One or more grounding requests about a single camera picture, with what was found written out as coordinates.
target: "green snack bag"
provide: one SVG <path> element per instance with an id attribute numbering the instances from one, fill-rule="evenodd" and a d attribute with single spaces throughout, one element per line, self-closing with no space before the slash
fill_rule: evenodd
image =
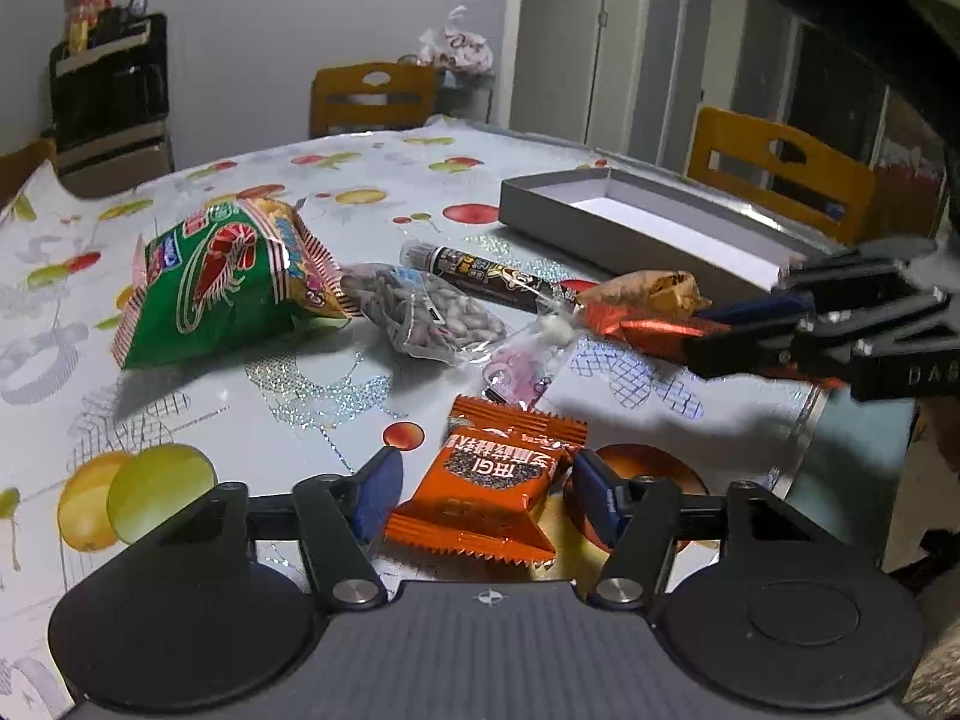
<path id="1" fill-rule="evenodd" d="M 359 313 L 330 252 L 279 200 L 205 208 L 147 245 L 137 241 L 133 294 L 113 338 L 122 368 L 181 362 Z"/>

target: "metal screw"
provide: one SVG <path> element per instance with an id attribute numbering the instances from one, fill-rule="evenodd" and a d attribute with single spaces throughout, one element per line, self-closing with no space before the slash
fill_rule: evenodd
<path id="1" fill-rule="evenodd" d="M 376 598 L 378 591 L 369 579 L 344 579 L 333 586 L 333 597 L 342 604 L 361 607 Z"/>
<path id="2" fill-rule="evenodd" d="M 612 604 L 631 604 L 640 600 L 643 586 L 632 579 L 612 577 L 597 584 L 597 595 Z"/>

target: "clear plastic bag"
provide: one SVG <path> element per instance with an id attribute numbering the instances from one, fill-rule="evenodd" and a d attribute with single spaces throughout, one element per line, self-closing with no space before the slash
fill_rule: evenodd
<path id="1" fill-rule="evenodd" d="M 531 410 L 585 333 L 571 314 L 541 314 L 484 358 L 482 396 Z"/>
<path id="2" fill-rule="evenodd" d="M 355 265 L 343 269 L 340 286 L 392 346 L 411 357 L 458 365 L 490 355 L 510 332 L 480 301 L 422 271 Z"/>

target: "floor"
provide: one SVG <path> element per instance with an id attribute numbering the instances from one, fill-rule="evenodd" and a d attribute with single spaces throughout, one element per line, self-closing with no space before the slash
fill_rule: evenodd
<path id="1" fill-rule="evenodd" d="M 923 557 L 918 544 L 927 528 L 960 530 L 960 481 L 947 468 L 930 431 L 907 451 L 883 568 L 890 570 Z M 956 717 L 960 712 L 960 569 L 923 591 L 920 607 L 928 633 L 926 655 L 906 701 L 916 717 Z"/>
<path id="2" fill-rule="evenodd" d="M 883 568 L 890 570 L 923 557 L 918 544 L 928 528 L 960 530 L 960 481 L 947 468 L 930 430 L 907 451 Z"/>

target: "wooden chair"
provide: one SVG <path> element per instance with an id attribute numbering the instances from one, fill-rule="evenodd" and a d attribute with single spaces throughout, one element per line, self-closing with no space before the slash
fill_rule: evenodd
<path id="1" fill-rule="evenodd" d="M 784 162 L 772 147 L 790 143 L 800 151 L 799 161 Z M 755 186 L 745 178 L 710 167 L 714 151 L 751 163 L 771 175 L 816 191 L 844 207 L 843 218 L 775 191 Z M 697 119 L 690 164 L 686 174 L 774 213 L 808 224 L 843 244 L 862 240 L 875 177 L 860 162 L 821 143 L 803 130 L 765 119 L 704 108 Z"/>
<path id="2" fill-rule="evenodd" d="M 20 151 L 0 156 L 0 208 L 7 205 L 30 174 L 49 159 L 56 167 L 56 141 L 40 138 Z"/>
<path id="3" fill-rule="evenodd" d="M 378 83 L 371 74 L 386 74 L 387 80 Z M 328 135 L 330 127 L 420 127 L 433 113 L 435 79 L 432 67 L 390 62 L 320 70 L 310 98 L 310 134 Z M 387 101 L 366 105 L 351 100 L 352 95 L 387 95 Z"/>

